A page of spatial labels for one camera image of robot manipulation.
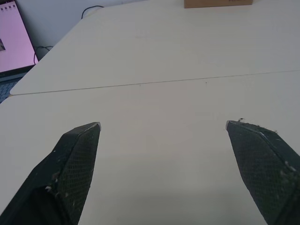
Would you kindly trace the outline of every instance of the wall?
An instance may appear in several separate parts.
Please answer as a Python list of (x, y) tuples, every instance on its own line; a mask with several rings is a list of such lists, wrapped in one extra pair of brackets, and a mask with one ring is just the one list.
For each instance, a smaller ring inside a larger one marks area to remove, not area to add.
[[(54, 46), (80, 20), (83, 10), (94, 5), (109, 7), (139, 0), (17, 0), (34, 46)], [(37, 56), (45, 55), (39, 50)]]

